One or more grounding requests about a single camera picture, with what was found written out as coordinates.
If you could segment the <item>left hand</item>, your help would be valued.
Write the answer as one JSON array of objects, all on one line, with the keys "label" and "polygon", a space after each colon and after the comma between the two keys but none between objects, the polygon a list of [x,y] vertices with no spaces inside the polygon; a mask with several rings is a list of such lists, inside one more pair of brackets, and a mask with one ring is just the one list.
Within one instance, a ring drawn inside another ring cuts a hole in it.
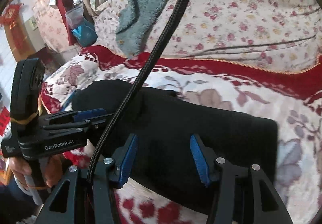
[{"label": "left hand", "polygon": [[[53,187],[60,181],[63,175],[62,163],[64,160],[65,158],[61,154],[54,155],[49,159],[44,171],[46,184],[49,188]],[[9,166],[14,176],[20,181],[21,184],[25,185],[26,181],[24,175],[30,176],[32,173],[32,169],[27,161],[25,161],[23,158],[12,157],[9,159]]]}]

